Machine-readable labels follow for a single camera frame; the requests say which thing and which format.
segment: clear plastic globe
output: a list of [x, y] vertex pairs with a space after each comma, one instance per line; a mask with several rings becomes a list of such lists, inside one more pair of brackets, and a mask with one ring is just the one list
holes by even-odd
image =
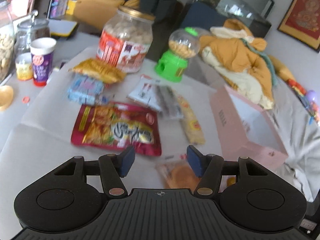
[[174, 31], [169, 37], [169, 48], [184, 59], [194, 57], [200, 50], [197, 32], [189, 27]]

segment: crosshair marking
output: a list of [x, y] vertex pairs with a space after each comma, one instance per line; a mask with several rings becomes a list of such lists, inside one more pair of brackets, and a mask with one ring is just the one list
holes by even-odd
[[159, 195], [160, 197], [162, 197], [163, 195], [165, 195], [165, 193], [163, 191], [159, 191], [156, 193], [157, 195]]

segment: white sheet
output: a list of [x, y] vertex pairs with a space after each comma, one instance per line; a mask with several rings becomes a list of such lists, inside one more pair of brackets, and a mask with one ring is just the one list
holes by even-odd
[[[88, 57], [95, 57], [95, 53], [96, 48], [86, 49], [67, 63], [35, 99], [22, 123], [10, 133], [0, 154], [1, 240], [11, 239], [21, 230], [13, 209], [14, 199], [21, 190], [75, 155], [82, 155], [85, 160], [97, 160], [110, 153], [94, 147], [75, 147], [70, 143], [80, 105], [67, 99], [67, 89], [72, 80], [68, 69]], [[153, 70], [154, 65], [154, 62], [145, 60], [139, 73], [128, 75], [124, 83], [113, 86], [109, 92], [116, 93], [115, 100], [130, 102], [126, 96], [138, 84], [142, 73], [159, 78]], [[221, 155], [208, 98], [208, 92], [215, 90], [188, 77], [183, 77], [178, 84], [165, 80], [161, 80], [161, 84], [170, 84], [189, 101], [206, 139], [206, 144], [197, 148], [205, 155]], [[159, 120], [159, 132], [162, 156], [136, 155], [128, 176], [123, 179], [129, 192], [132, 188], [163, 188], [162, 179], [155, 169], [156, 163], [169, 156], [178, 159], [186, 153], [189, 143], [178, 120]], [[99, 178], [91, 177], [88, 182], [102, 191]]]
[[[191, 59], [186, 74], [218, 89], [226, 84], [219, 73], [199, 57]], [[278, 78], [273, 88], [275, 105], [269, 117], [289, 155], [285, 164], [274, 171], [313, 202], [320, 189], [320, 128], [309, 124], [310, 115], [291, 89]]]

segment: yellow snack bag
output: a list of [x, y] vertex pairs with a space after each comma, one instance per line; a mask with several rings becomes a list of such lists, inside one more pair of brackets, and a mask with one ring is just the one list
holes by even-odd
[[123, 81], [126, 73], [98, 59], [89, 58], [72, 69], [73, 72], [101, 80], [105, 84]]
[[198, 119], [188, 101], [181, 95], [176, 95], [184, 118], [180, 120], [182, 128], [191, 144], [205, 144], [204, 134]]

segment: gold jar lid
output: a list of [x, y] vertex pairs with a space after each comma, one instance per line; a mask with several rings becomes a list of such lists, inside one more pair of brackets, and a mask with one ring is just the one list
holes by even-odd
[[119, 11], [122, 11], [122, 12], [124, 12], [126, 14], [129, 14], [132, 17], [141, 18], [141, 19], [145, 19], [145, 20], [149, 20], [149, 21], [154, 21], [155, 18], [156, 18], [153, 15], [150, 15], [150, 14], [147, 14], [147, 13], [142, 13], [142, 12], [139, 12], [139, 11], [137, 11], [135, 9], [132, 9], [130, 7], [123, 6], [123, 5], [119, 6]]

